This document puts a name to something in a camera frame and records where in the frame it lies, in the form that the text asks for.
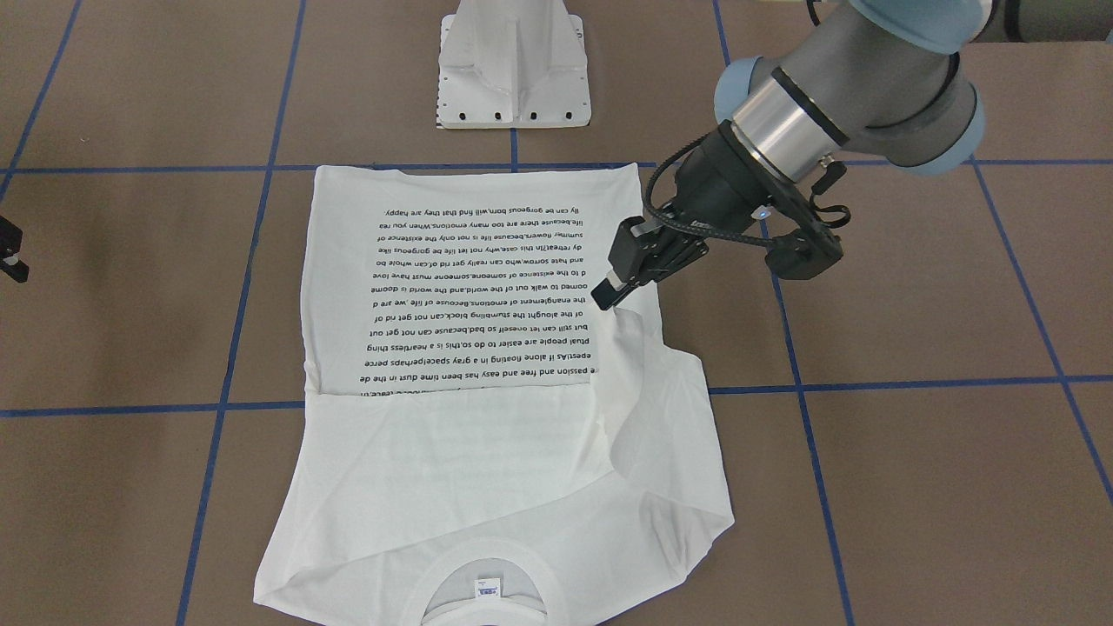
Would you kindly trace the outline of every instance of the shirt tag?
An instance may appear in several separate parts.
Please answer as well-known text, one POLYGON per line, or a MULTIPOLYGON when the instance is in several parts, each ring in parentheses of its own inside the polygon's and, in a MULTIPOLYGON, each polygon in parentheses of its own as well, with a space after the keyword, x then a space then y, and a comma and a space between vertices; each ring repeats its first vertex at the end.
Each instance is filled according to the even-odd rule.
POLYGON ((475 597, 476 598, 501 598, 502 597, 502 578, 476 578, 475 579, 475 597))

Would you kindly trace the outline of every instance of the light blue joint cap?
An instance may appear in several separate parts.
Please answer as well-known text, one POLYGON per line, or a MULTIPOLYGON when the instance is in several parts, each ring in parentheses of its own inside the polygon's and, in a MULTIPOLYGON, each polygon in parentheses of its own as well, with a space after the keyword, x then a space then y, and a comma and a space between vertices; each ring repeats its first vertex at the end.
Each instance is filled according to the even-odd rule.
POLYGON ((981 0, 850 0, 866 19, 905 41, 953 55, 985 26, 981 0))
POLYGON ((902 167, 898 165, 897 167, 919 176, 935 176, 936 174, 943 174, 958 167, 969 158, 982 143, 982 137, 985 136, 985 105, 976 87, 974 88, 974 116, 971 117, 971 123, 966 125, 966 130, 963 130, 963 135, 947 148, 947 151, 922 165, 914 165, 912 167, 902 167))
POLYGON ((754 66, 761 57, 738 59, 731 61, 715 86, 715 123, 730 119, 746 98, 750 97, 750 78, 754 77, 754 66))

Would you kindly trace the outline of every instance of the black rubber seal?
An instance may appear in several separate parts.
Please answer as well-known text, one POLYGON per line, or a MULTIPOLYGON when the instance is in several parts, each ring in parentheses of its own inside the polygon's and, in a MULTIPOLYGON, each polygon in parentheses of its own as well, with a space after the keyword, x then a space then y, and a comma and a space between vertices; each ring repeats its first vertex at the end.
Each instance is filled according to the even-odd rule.
POLYGON ((835 123, 831 121, 829 117, 824 115, 824 111, 821 111, 819 107, 811 101, 811 98, 809 98, 808 95, 796 85, 796 82, 792 82, 792 79, 785 74, 785 70, 782 70, 780 66, 777 66, 770 76, 772 76, 772 79, 776 80, 778 85, 785 88, 788 97, 792 98, 792 101, 804 109, 804 113, 808 114, 808 117, 810 117, 811 120, 819 126, 819 128, 823 128, 824 133, 834 139, 836 144, 843 146, 850 140, 845 133, 839 130, 838 126, 835 126, 835 123))
POLYGON ((1005 38, 1023 43, 1021 37, 1021 0, 1005 0, 1005 38))

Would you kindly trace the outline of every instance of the white mounting base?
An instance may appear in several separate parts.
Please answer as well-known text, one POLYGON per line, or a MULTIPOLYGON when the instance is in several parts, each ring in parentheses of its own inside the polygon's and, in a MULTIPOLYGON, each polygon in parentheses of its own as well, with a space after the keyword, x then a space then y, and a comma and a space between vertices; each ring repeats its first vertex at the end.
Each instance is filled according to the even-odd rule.
POLYGON ((440 128, 591 120, 583 20, 563 0, 461 0, 441 21, 440 128))

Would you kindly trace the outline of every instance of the white t-shirt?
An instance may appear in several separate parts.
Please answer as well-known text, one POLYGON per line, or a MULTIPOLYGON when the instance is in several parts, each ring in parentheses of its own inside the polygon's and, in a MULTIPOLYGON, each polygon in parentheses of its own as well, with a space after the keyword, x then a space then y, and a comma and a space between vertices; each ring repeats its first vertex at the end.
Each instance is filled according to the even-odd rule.
POLYGON ((364 260, 374 245, 355 205, 407 206, 415 186, 422 203, 574 204, 598 281, 614 226, 639 211, 637 168, 326 167, 316 185, 306 430, 255 600, 328 625, 592 625, 682 583, 733 518, 699 360, 663 345, 653 288, 608 312, 588 299, 597 371, 587 382, 382 397, 328 387, 352 380, 331 346, 363 327, 337 313, 363 276, 336 260, 364 260), (329 193, 344 187, 358 193, 329 193), (471 593, 477 578, 500 581, 494 597, 471 593))

